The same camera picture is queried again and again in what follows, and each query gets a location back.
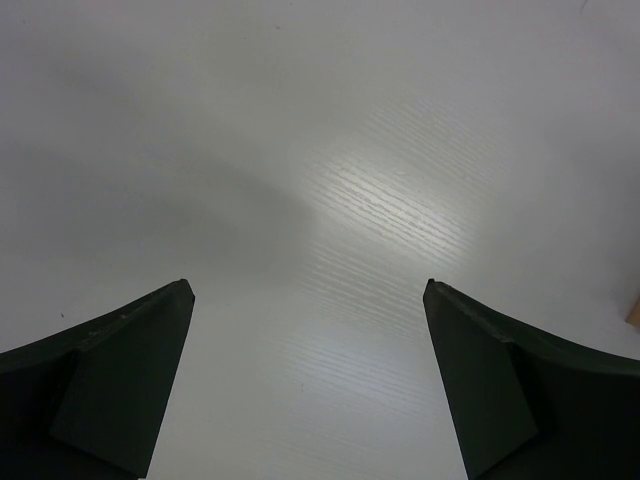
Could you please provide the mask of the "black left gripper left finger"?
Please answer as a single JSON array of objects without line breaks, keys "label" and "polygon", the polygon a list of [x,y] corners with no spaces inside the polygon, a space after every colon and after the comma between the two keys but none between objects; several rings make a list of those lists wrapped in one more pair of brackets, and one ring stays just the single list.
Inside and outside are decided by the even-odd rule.
[{"label": "black left gripper left finger", "polygon": [[2,353],[2,478],[145,478],[194,306],[180,279]]}]

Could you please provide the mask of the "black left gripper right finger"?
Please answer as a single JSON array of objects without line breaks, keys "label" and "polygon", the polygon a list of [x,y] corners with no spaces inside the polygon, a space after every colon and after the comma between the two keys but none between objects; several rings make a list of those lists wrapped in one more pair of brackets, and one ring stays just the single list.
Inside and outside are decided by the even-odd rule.
[{"label": "black left gripper right finger", "polygon": [[638,478],[638,361],[434,279],[423,303],[468,478]]}]

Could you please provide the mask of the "wood block numbered 30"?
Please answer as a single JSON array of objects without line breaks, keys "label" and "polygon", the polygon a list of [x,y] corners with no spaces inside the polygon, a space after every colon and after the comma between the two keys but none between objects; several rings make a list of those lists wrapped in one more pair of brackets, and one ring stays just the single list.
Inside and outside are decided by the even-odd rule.
[{"label": "wood block numbered 30", "polygon": [[625,319],[626,323],[640,328],[640,297],[636,299]]}]

